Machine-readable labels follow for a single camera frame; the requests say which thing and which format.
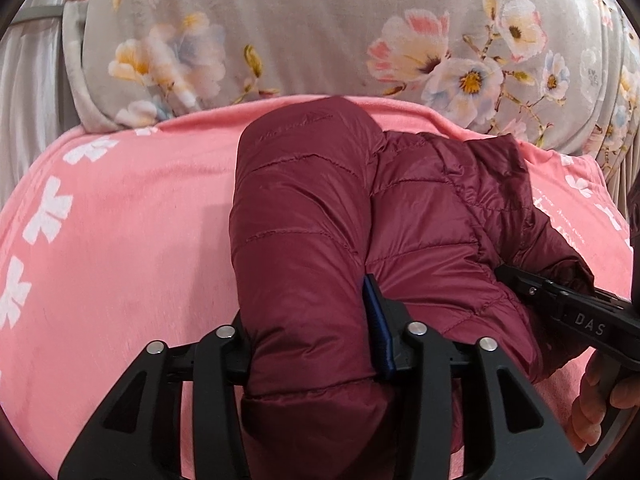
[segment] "floral blanket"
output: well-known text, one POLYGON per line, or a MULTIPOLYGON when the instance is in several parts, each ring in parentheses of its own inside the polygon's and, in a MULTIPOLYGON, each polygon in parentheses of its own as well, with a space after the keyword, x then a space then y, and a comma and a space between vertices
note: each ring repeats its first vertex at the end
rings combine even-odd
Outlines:
POLYGON ((81 98, 107 131, 276 95, 389 96, 589 153, 608 177, 638 130, 639 59, 615 0, 89 0, 81 98))

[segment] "human hand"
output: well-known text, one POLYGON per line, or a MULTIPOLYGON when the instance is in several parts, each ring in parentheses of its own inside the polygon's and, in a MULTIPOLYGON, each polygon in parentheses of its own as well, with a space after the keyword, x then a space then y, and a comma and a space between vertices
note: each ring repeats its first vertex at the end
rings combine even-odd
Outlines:
MULTIPOLYGON (((580 394, 571 406, 566 435, 577 452, 583 452, 587 446, 597 444, 602 433, 600 424, 607 411, 607 403, 598 386, 603 369, 603 355, 594 352, 580 381, 580 394)), ((640 406, 640 374, 616 384, 609 402, 620 410, 640 406)))

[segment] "metal screw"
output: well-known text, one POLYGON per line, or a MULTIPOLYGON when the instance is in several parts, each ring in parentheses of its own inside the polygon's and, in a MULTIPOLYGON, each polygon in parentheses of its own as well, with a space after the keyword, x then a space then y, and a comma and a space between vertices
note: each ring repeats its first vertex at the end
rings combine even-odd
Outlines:
POLYGON ((482 350, 486 350, 487 352, 493 352, 498 348, 498 343, 492 337, 483 337, 480 340, 480 348, 482 350))
POLYGON ((413 335, 425 335, 427 333, 427 326, 420 321, 412 321, 406 328, 413 335))
POLYGON ((149 354, 161 354, 162 350, 164 350, 162 341, 152 341, 146 346, 146 352, 149 354))
POLYGON ((223 325, 219 329, 216 330, 216 335, 220 339, 229 339, 236 334, 236 329, 231 325, 223 325))

